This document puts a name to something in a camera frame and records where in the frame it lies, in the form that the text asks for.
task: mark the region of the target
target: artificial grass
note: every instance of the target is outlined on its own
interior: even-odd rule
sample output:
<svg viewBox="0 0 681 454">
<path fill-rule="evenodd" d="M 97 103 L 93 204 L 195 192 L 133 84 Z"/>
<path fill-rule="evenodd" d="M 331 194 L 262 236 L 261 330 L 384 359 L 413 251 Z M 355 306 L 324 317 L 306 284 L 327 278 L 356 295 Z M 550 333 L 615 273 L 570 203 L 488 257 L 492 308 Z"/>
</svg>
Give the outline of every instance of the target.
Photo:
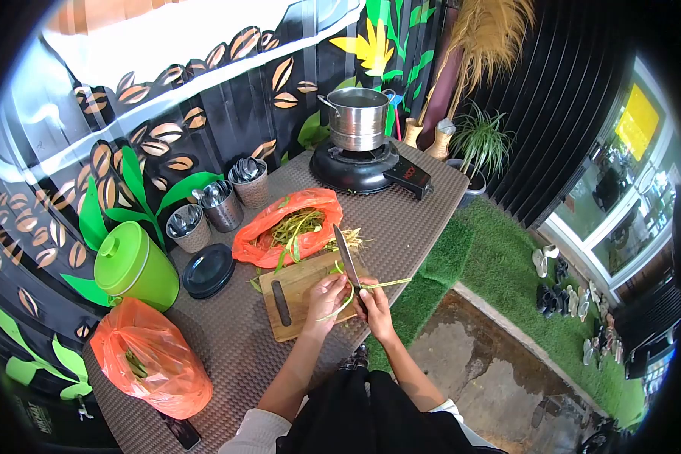
<svg viewBox="0 0 681 454">
<path fill-rule="evenodd" d="M 391 306 L 393 327 L 406 347 L 416 340 L 446 292 L 462 274 L 473 236 L 459 219 L 451 218 L 426 260 Z M 389 359 L 378 340 L 368 336 L 366 345 L 370 368 L 390 372 Z"/>
<path fill-rule="evenodd" d="M 640 421 L 644 410 L 640 380 L 625 380 L 623 365 L 611 355 L 603 359 L 601 371 L 595 363 L 582 364 L 582 343 L 592 337 L 593 320 L 598 315 L 595 304 L 591 302 L 585 323 L 557 314 L 545 320 L 535 309 L 541 279 L 532 265 L 532 251 L 540 245 L 482 197 L 458 211 L 456 217 L 474 232 L 472 252 L 459 280 L 530 336 L 621 426 Z M 554 284 L 554 262 L 549 261 L 545 279 L 550 286 Z"/>
</svg>

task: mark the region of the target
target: stainless steel pot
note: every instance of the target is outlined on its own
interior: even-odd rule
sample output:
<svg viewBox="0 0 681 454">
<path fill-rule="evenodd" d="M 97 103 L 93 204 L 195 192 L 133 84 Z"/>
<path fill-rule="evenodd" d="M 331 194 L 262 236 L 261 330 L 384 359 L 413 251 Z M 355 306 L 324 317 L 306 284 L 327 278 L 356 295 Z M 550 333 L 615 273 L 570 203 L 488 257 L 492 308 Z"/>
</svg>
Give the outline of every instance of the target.
<svg viewBox="0 0 681 454">
<path fill-rule="evenodd" d="M 386 114 L 391 89 L 377 92 L 361 87 L 334 90 L 328 96 L 318 95 L 330 107 L 330 140 L 351 151 L 378 148 L 386 135 Z"/>
</svg>

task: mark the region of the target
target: green lid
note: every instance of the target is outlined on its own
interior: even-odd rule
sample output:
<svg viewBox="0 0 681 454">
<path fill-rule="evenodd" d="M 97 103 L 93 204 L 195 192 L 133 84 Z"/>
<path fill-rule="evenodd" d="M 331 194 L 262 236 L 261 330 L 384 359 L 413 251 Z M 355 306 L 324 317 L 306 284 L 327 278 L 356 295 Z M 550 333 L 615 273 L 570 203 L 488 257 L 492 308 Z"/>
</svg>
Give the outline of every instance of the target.
<svg viewBox="0 0 681 454">
<path fill-rule="evenodd" d="M 93 278 L 103 291 L 118 296 L 141 274 L 149 252 L 149 236 L 134 221 L 119 224 L 104 239 L 93 265 Z"/>
</svg>

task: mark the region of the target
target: pot handle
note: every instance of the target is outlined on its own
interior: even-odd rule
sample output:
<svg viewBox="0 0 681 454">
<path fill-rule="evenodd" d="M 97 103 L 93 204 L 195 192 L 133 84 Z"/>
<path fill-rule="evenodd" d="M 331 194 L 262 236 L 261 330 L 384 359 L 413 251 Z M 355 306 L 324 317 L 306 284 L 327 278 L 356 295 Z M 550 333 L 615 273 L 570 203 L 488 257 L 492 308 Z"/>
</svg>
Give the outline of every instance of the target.
<svg viewBox="0 0 681 454">
<path fill-rule="evenodd" d="M 327 105 L 328 107 L 330 107 L 331 109 L 335 110 L 335 111 L 336 111 L 336 116 L 337 116 L 337 117 L 340 117 L 340 116 L 341 116 L 341 113 L 338 112 L 338 109 L 336 109 L 336 106 L 333 105 L 333 104 L 330 104 L 330 101 L 328 101 L 328 100 L 325 98 L 325 96 L 323 96 L 323 95 L 318 95 L 318 100 L 319 100 L 321 103 L 326 104 L 326 105 Z"/>
<path fill-rule="evenodd" d="M 396 96 L 396 92 L 395 92 L 394 90 L 392 90 L 392 89 L 381 90 L 381 93 L 383 93 L 384 95 L 388 96 L 388 95 L 386 94 L 386 92 L 390 92 L 393 96 Z"/>
</svg>

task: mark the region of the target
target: wooden cutting board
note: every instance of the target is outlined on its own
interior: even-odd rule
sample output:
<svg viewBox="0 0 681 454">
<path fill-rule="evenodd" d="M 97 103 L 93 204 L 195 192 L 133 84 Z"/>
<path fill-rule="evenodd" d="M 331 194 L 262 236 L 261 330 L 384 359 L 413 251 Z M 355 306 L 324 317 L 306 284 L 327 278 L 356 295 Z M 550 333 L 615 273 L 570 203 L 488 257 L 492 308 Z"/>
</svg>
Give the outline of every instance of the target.
<svg viewBox="0 0 681 454">
<path fill-rule="evenodd" d="M 353 252 L 351 255 L 358 276 L 368 276 L 368 271 L 363 267 L 358 256 Z M 260 288 L 276 341 L 285 342 L 300 335 L 308 315 L 310 289 L 336 267 L 336 260 L 339 264 L 341 263 L 341 255 L 337 251 L 324 253 L 283 268 L 277 274 L 271 271 L 260 276 Z M 277 290 L 278 286 L 280 286 L 281 293 Z M 276 301 L 276 294 L 280 296 L 280 299 L 284 297 L 285 304 Z M 338 314 L 336 323 L 355 316 L 356 311 L 353 305 L 349 304 Z"/>
</svg>

